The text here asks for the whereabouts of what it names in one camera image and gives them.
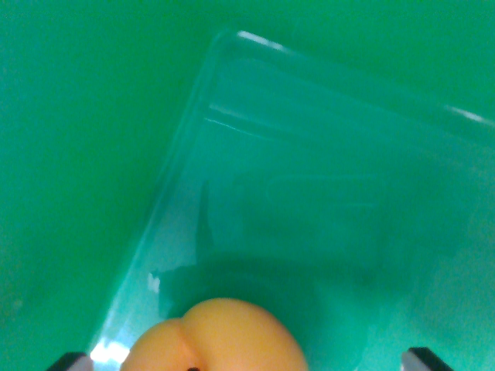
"clear plastic container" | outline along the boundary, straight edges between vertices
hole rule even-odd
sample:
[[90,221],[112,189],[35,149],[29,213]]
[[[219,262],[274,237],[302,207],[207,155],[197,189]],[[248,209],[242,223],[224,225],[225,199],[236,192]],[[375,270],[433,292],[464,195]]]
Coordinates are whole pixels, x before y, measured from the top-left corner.
[[489,369],[495,298],[473,288],[492,283],[495,152],[463,125],[494,123],[249,32],[219,36],[91,346],[96,370],[215,297],[271,311],[312,371],[398,369],[414,345]]

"green background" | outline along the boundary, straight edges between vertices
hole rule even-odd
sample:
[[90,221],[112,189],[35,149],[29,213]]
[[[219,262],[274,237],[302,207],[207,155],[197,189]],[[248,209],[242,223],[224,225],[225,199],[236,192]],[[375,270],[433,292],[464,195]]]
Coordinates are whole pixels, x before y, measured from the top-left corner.
[[494,10],[492,2],[2,2],[0,364],[43,369],[87,348],[219,32],[246,29],[493,119]]

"orange soft toy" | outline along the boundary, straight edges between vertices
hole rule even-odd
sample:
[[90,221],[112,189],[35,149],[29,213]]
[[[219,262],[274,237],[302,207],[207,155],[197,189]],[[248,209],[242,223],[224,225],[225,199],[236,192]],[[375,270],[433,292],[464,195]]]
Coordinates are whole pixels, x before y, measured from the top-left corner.
[[149,329],[121,371],[307,371],[299,345],[270,313],[213,299]]

